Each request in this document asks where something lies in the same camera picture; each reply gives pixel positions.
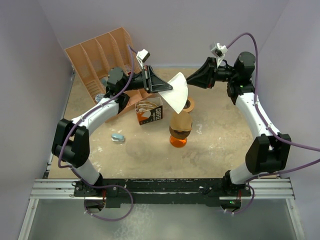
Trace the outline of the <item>brown paper coffee filter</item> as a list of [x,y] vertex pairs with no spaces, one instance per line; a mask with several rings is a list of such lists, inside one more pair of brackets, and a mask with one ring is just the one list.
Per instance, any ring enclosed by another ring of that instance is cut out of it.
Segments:
[[192,130],[193,119],[191,115],[184,110],[180,113],[174,111],[169,125],[174,131],[188,132]]

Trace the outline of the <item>coffee filter box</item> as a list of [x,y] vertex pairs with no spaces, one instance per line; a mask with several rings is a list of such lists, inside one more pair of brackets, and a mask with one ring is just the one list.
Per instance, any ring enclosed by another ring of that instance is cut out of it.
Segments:
[[135,104],[135,113],[139,125],[145,125],[163,119],[163,101],[161,97],[151,97]]

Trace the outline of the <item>wooden ring stand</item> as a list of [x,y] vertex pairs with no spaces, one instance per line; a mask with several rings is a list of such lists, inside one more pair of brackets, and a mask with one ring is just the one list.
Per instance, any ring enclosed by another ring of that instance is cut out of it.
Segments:
[[193,109],[195,108],[195,101],[192,97],[188,97],[187,101],[184,105],[183,110],[187,113],[190,113],[193,111]]

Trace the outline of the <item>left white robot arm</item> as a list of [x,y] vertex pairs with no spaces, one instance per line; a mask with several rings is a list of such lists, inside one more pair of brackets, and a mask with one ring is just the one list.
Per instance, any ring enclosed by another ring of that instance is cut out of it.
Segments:
[[106,93],[90,110],[72,119],[61,119],[56,127],[51,148],[58,161],[65,162],[65,168],[72,169],[86,182],[85,190],[91,196],[103,191],[101,174],[89,160],[90,135],[105,121],[121,113],[130,97],[125,91],[144,89],[148,93],[173,90],[173,87],[154,73],[151,66],[145,66],[139,73],[126,73],[120,67],[108,73]]

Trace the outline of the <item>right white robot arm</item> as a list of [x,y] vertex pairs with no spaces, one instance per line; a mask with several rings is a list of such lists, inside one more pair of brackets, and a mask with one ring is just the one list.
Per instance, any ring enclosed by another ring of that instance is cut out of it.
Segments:
[[219,66],[216,58],[208,57],[186,79],[188,85],[203,89],[211,89],[215,82],[226,82],[228,97],[242,112],[251,131],[253,142],[245,155],[245,162],[227,171],[222,178],[222,190],[228,196],[235,195],[247,180],[259,174],[283,170],[289,156],[290,136],[273,126],[255,95],[252,82],[255,62],[255,56],[247,51],[239,54],[233,66]]

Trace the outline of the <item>white paper coffee filter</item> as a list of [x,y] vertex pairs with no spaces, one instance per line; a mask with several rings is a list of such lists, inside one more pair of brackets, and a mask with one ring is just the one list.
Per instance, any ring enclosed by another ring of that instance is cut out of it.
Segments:
[[188,99],[189,90],[187,80],[183,73],[178,72],[167,83],[172,89],[161,91],[159,95],[179,114],[184,109]]

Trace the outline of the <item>blue ribbed coffee dripper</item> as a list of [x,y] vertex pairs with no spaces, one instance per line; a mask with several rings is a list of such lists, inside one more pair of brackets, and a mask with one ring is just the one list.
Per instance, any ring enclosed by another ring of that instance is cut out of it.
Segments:
[[190,130],[187,130],[187,131],[174,130],[171,127],[169,127],[169,132],[171,136],[179,140],[186,139],[190,135],[191,130],[192,130],[192,127],[190,128]]

